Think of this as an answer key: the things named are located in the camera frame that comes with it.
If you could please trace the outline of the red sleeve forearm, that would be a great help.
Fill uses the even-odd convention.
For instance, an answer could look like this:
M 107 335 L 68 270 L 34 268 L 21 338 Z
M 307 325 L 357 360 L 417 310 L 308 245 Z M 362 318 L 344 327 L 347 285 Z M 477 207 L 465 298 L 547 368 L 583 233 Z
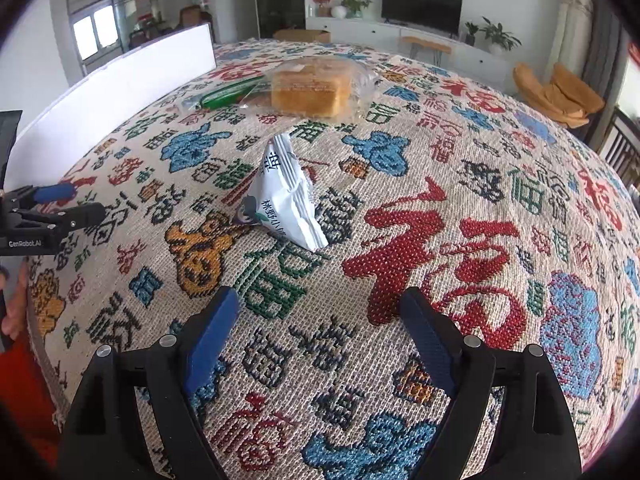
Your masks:
M 1 355 L 1 407 L 28 448 L 55 472 L 61 433 L 53 420 L 55 406 L 48 386 L 25 332 Z

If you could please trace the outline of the person's left hand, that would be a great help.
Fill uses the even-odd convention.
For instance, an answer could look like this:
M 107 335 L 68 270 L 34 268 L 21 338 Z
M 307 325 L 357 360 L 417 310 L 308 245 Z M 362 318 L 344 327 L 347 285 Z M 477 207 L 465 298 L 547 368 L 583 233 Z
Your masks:
M 21 262 L 17 271 L 17 279 L 11 298 L 6 302 L 6 314 L 1 318 L 1 333 L 12 341 L 24 332 L 27 324 L 27 285 L 28 265 L 25 260 Z

